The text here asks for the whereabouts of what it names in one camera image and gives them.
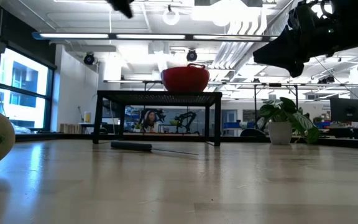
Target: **computer monitor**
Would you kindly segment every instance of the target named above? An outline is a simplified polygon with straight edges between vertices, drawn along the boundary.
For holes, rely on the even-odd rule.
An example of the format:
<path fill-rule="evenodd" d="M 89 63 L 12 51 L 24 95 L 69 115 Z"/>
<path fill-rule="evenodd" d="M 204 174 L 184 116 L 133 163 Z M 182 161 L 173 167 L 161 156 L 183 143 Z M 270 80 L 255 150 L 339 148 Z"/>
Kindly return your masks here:
<path fill-rule="evenodd" d="M 358 122 L 358 100 L 330 98 L 331 121 Z"/>

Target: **wooden floor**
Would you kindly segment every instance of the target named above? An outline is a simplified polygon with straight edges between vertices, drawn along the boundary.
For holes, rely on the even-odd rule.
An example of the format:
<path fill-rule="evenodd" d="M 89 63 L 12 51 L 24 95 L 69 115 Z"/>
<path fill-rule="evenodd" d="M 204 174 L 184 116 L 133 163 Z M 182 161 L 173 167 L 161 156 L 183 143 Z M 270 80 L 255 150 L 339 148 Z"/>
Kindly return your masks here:
<path fill-rule="evenodd" d="M 0 162 L 0 223 L 358 223 L 358 150 L 155 142 L 16 144 Z"/>

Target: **white pot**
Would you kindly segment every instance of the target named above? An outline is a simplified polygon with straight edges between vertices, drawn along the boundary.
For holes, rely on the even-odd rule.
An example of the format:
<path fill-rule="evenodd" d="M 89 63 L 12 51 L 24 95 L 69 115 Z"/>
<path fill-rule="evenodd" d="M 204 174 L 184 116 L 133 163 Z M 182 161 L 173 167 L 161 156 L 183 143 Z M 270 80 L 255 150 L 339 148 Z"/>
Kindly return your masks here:
<path fill-rule="evenodd" d="M 292 138 L 292 124 L 289 122 L 270 122 L 268 124 L 268 135 L 272 144 L 289 144 Z"/>

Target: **green leaves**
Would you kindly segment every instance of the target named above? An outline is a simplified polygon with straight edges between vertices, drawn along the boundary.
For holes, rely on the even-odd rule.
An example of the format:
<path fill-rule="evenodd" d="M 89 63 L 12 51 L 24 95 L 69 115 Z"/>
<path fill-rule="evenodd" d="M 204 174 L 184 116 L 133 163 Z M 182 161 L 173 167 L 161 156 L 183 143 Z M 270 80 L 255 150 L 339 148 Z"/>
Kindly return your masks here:
<path fill-rule="evenodd" d="M 296 109 L 295 103 L 285 97 L 279 100 L 264 101 L 264 105 L 260 108 L 259 113 L 268 122 L 289 121 L 292 126 L 301 134 L 306 136 L 306 142 L 311 144 L 318 140 L 319 130 L 314 126 L 310 119 L 303 114 L 302 108 Z"/>

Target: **red bowl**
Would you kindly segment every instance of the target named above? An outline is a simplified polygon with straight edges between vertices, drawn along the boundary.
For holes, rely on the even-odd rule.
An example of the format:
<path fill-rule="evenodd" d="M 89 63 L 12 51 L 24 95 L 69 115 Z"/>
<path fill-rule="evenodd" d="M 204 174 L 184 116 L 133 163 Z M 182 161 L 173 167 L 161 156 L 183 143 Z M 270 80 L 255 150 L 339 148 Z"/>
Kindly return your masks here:
<path fill-rule="evenodd" d="M 190 63 L 187 67 L 168 68 L 162 71 L 161 79 L 168 91 L 204 91 L 208 85 L 209 72 L 205 65 Z"/>

